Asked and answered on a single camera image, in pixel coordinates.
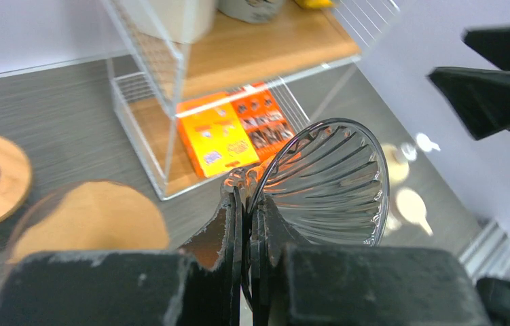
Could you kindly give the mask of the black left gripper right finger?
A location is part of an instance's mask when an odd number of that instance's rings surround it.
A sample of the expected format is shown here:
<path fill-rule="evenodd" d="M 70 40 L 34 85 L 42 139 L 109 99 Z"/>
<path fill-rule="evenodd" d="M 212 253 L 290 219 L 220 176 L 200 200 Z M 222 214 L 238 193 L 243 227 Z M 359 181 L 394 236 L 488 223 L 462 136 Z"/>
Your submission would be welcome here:
<path fill-rule="evenodd" d="M 489 325 L 449 252 L 310 244 L 270 197 L 253 209 L 255 325 Z"/>

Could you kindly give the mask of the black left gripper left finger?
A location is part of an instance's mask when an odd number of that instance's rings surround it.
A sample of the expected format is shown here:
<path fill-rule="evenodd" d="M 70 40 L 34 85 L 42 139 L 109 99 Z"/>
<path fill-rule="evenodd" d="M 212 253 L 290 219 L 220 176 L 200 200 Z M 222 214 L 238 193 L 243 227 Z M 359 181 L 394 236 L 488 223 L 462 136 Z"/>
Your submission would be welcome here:
<path fill-rule="evenodd" d="M 178 251 L 46 251 L 0 290 L 0 325 L 238 325 L 242 203 L 223 194 Z"/>

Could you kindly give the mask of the brown paper filter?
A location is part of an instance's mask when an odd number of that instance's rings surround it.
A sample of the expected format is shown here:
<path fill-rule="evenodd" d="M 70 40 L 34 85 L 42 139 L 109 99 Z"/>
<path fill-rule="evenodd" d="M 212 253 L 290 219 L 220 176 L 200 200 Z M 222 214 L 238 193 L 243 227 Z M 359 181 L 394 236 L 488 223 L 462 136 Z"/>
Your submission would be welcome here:
<path fill-rule="evenodd" d="M 92 180 L 36 202 L 10 236 L 7 264 L 41 251 L 166 249 L 170 236 L 155 203 L 129 185 Z"/>

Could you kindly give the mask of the dark transparent dripper cone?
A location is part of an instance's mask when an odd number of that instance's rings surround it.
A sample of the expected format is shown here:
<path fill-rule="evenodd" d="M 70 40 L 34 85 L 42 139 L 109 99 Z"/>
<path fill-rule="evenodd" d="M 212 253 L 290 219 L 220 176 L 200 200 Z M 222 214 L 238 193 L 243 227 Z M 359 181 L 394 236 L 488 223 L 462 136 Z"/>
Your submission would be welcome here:
<path fill-rule="evenodd" d="M 241 286 L 252 310 L 268 304 L 287 243 L 377 246 L 389 208 L 382 146 L 347 118 L 307 126 L 264 162 L 232 170 L 221 188 L 241 202 Z"/>

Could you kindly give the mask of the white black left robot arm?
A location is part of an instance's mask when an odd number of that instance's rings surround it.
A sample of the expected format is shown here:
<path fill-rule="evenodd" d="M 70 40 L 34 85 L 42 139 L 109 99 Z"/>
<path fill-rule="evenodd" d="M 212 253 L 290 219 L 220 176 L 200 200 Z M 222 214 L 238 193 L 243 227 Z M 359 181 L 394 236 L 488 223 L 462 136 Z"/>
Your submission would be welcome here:
<path fill-rule="evenodd" d="M 450 253 L 314 245 L 269 198 L 222 195 L 180 251 L 33 254 L 0 290 L 0 325 L 510 325 L 510 281 Z"/>

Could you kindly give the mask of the cream lotion pump bottle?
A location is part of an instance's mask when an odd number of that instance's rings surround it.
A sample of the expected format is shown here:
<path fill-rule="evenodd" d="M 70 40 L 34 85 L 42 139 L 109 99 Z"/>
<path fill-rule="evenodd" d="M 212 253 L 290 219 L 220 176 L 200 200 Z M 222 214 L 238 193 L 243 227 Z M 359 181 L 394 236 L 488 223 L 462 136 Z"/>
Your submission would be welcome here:
<path fill-rule="evenodd" d="M 382 144 L 382 150 L 388 169 L 389 183 L 394 186 L 407 179 L 409 165 L 417 160 L 419 152 L 441 151 L 441 148 L 426 134 L 419 132 L 413 143 L 403 142 L 398 146 L 385 143 Z"/>

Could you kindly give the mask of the orange printed snack box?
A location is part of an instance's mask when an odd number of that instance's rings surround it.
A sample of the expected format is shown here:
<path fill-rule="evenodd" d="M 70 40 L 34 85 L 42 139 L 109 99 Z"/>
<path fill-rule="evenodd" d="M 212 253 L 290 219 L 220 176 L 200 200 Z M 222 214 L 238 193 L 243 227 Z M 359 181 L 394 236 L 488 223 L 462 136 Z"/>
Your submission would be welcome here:
<path fill-rule="evenodd" d="M 260 162 L 275 156 L 295 133 L 270 90 L 263 82 L 229 91 L 241 95 L 231 104 Z"/>

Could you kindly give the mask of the yellow snack packet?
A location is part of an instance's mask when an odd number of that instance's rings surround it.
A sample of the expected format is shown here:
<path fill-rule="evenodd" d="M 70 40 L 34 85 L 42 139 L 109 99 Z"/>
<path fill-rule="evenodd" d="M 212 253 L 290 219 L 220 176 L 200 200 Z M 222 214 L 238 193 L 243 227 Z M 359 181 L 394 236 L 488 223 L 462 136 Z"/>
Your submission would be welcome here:
<path fill-rule="evenodd" d="M 337 3 L 336 0 L 295 0 L 301 8 L 309 10 L 318 10 L 324 8 L 334 7 Z"/>

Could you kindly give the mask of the white container on shelf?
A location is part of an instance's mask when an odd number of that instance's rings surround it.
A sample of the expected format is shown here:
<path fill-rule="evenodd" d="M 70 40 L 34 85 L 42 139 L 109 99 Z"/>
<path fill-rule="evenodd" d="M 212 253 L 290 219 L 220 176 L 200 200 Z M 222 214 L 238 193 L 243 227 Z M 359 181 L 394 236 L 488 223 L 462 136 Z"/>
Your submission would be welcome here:
<path fill-rule="evenodd" d="M 193 44 L 213 27 L 217 1 L 120 1 L 137 29 L 149 36 Z"/>

